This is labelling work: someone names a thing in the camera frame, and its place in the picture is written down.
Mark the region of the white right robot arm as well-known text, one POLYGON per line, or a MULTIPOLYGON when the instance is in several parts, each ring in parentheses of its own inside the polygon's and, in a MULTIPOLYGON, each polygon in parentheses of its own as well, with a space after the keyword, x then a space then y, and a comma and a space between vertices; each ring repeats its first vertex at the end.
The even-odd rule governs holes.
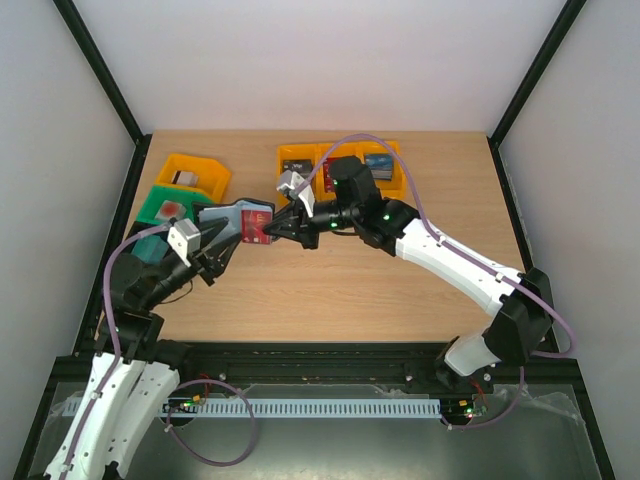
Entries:
POLYGON ((329 172, 336 195, 329 201, 316 200, 299 173, 283 172, 277 189, 289 202, 264 232, 315 249, 321 233, 351 228, 370 247, 428 270, 478 304, 490 325, 454 338, 436 360, 437 382, 447 391, 460 390, 472 374, 492 364, 528 362, 551 326, 545 310, 550 302, 546 274, 496 264, 425 226, 415 208, 383 197, 356 157, 334 161, 329 172))

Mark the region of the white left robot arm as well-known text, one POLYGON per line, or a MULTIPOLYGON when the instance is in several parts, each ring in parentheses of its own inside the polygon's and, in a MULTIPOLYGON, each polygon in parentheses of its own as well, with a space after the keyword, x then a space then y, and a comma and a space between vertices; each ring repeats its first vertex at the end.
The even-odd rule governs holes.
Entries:
POLYGON ((159 337, 156 306, 196 277, 212 285, 241 240, 221 217, 171 219, 124 240, 103 271, 105 318, 79 407, 44 479, 125 478, 167 397, 180 383, 183 343, 159 337))

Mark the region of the black card holder wallet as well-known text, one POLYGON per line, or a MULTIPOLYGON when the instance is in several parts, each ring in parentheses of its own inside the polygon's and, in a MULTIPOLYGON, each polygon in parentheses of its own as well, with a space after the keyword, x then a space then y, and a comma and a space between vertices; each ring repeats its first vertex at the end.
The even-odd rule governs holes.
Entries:
POLYGON ((241 212, 243 210, 271 210, 274 216, 275 205, 270 202, 253 198, 241 198, 229 204, 194 205, 195 219, 198 223, 208 220, 227 218, 229 220, 230 227, 229 237, 234 234, 242 235, 241 212))

